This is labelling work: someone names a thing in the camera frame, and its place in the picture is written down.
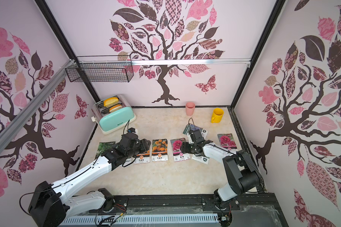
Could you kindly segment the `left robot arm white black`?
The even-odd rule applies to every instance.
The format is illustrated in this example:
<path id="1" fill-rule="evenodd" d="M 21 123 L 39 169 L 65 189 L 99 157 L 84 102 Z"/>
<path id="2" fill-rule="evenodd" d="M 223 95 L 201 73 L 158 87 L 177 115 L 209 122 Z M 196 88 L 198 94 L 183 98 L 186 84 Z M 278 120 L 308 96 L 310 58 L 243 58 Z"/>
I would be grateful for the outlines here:
<path id="1" fill-rule="evenodd" d="M 151 144 L 147 139 L 140 140 L 133 132 L 122 135 L 119 143 L 103 151 L 84 168 L 56 182 L 40 183 L 33 192 L 29 215 L 39 227 L 57 227 L 66 218 L 85 211 L 112 210 L 114 197 L 105 188 L 82 196 L 76 193 L 117 167 L 124 167 L 127 159 L 146 153 Z"/>

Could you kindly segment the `lavender seed packet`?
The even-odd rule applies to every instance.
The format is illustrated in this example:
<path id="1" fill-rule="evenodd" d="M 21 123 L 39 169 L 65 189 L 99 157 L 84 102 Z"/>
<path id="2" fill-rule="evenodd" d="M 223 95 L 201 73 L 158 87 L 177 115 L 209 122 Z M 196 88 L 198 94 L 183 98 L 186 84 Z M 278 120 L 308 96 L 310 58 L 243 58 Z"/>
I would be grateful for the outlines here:
<path id="1" fill-rule="evenodd" d="M 195 126 L 194 124 L 188 124 L 185 126 L 184 130 L 183 130 L 183 134 L 184 135 L 188 135 L 189 131 L 195 131 L 195 130 L 199 130 L 202 137 L 204 139 L 206 139 L 207 135 L 208 135 L 208 131 L 204 128 L 200 128 L 198 126 Z"/>
<path id="2" fill-rule="evenodd" d="M 208 157 L 204 157 L 204 156 L 192 155 L 192 159 L 197 161 L 197 162 L 206 164 L 206 165 L 208 165 L 208 163 L 209 163 L 209 158 Z"/>

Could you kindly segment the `marigold seed packet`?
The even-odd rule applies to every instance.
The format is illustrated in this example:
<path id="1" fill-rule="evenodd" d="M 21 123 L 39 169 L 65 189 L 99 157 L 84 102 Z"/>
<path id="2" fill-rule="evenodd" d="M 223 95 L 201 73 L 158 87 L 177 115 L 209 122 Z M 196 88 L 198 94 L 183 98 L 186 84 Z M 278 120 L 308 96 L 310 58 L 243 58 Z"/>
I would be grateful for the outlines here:
<path id="1" fill-rule="evenodd" d="M 145 154 L 138 154 L 136 155 L 135 164 L 145 164 L 145 163 L 150 163 L 150 154 L 145 153 Z"/>
<path id="2" fill-rule="evenodd" d="M 157 139 L 152 142 L 152 162 L 168 161 L 168 140 Z"/>

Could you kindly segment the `pink flower packet edge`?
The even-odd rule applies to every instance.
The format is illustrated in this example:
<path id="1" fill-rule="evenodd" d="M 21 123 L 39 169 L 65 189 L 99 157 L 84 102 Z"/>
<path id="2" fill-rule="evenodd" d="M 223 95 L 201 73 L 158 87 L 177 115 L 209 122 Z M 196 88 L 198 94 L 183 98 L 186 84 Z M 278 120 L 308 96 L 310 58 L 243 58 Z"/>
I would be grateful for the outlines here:
<path id="1" fill-rule="evenodd" d="M 217 136 L 221 147 L 224 147 L 228 150 L 237 151 L 237 145 L 231 133 L 218 134 Z"/>

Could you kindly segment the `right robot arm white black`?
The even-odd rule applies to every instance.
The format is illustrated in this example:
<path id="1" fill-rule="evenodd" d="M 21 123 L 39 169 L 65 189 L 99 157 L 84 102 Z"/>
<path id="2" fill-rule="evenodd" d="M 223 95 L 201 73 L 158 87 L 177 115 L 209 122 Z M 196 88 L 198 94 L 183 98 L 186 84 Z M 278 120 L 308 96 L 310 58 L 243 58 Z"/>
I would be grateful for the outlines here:
<path id="1" fill-rule="evenodd" d="M 224 166 L 227 183 L 215 190 L 214 198 L 217 202 L 230 201 L 263 184 L 258 168 L 245 150 L 230 151 L 218 146 L 213 141 L 206 140 L 200 130 L 189 130 L 186 135 L 188 142 L 182 143 L 182 153 L 213 159 Z"/>

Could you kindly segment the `pink flower seed packet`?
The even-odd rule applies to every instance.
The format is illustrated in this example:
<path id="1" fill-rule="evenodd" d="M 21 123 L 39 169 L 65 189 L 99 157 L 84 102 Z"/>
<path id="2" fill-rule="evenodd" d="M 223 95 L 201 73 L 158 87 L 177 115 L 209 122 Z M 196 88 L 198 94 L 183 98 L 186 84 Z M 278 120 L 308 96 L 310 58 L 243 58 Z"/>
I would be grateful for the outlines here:
<path id="1" fill-rule="evenodd" d="M 178 138 L 170 140 L 172 151 L 173 151 L 173 159 L 175 162 L 185 161 L 191 159 L 190 154 L 184 153 L 181 151 L 182 143 L 185 142 L 185 138 Z"/>

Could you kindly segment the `green plant seed packet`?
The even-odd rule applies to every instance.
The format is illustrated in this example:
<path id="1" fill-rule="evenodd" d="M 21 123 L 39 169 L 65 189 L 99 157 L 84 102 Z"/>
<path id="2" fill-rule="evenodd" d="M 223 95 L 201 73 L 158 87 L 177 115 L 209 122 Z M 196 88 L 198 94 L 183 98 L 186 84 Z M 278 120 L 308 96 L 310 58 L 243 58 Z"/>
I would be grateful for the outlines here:
<path id="1" fill-rule="evenodd" d="M 110 149 L 115 143 L 116 143 L 115 141 L 100 142 L 98 145 L 98 149 L 97 149 L 95 159 L 97 159 L 103 152 Z"/>

